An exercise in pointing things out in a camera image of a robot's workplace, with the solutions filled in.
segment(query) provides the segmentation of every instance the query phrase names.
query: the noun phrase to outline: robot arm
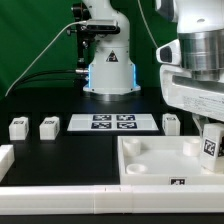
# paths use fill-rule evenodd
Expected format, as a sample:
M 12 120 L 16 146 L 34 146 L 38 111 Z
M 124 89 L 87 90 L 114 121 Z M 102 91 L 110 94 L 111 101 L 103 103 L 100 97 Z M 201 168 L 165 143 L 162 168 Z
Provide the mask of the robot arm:
M 178 39 L 157 50 L 166 103 L 224 121 L 224 0 L 156 2 L 178 22 Z
M 156 0 L 156 11 L 170 22 L 178 21 L 175 0 Z

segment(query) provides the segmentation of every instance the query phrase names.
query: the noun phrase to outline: white tray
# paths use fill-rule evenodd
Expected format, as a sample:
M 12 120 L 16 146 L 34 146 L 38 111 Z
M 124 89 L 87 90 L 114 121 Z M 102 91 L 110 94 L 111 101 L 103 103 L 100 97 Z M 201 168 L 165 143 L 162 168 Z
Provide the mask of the white tray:
M 124 155 L 124 141 L 137 139 L 141 153 L 134 157 Z M 201 167 L 200 156 L 183 154 L 185 140 L 199 137 L 149 136 L 118 137 L 120 181 L 122 185 L 224 185 L 224 175 L 209 173 Z M 131 164 L 146 167 L 146 173 L 129 174 Z

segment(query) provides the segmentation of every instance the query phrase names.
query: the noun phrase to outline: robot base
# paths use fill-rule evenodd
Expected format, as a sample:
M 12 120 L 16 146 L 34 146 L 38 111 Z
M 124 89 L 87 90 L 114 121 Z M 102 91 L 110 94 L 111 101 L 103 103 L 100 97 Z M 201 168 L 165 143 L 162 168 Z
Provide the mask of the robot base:
M 84 88 L 84 96 L 95 99 L 95 100 L 100 100 L 100 101 L 107 101 L 107 102 L 113 102 L 113 101 L 122 101 L 122 100 L 127 100 L 132 97 L 139 96 L 141 94 L 141 88 L 140 86 L 135 87 L 131 92 L 127 93 L 118 93 L 118 94 L 103 94 L 103 93 L 96 93 L 96 92 L 90 92 L 86 88 Z

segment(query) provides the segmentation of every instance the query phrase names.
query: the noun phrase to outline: warning label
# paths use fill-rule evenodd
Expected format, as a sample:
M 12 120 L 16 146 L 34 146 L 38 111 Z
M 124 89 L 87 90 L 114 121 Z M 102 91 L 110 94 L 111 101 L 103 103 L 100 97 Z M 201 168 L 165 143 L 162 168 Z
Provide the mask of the warning label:
M 117 56 L 114 51 L 110 53 L 109 57 L 107 58 L 107 62 L 118 62 Z

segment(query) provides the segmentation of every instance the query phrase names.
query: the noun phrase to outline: label sticker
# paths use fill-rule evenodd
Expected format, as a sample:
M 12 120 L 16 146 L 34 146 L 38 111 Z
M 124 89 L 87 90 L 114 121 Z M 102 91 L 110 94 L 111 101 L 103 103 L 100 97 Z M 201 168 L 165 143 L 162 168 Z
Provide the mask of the label sticker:
M 210 156 L 214 156 L 215 155 L 215 148 L 216 148 L 216 143 L 205 139 L 205 144 L 204 144 L 204 152 L 209 154 Z
M 111 129 L 110 122 L 93 122 L 91 129 Z
M 54 121 L 45 121 L 44 124 L 54 124 Z
M 135 122 L 118 122 L 117 129 L 137 129 L 137 124 Z
M 23 124 L 24 121 L 15 121 L 14 124 Z
M 168 121 L 175 121 L 175 120 L 176 120 L 175 117 L 167 117 L 166 119 L 167 119 Z
M 111 121 L 111 115 L 93 115 L 94 121 Z
M 170 185 L 185 185 L 186 178 L 170 178 Z
M 107 58 L 107 62 L 118 62 L 117 56 L 114 51 L 110 53 L 109 57 Z
M 118 121 L 135 121 L 135 115 L 117 115 Z

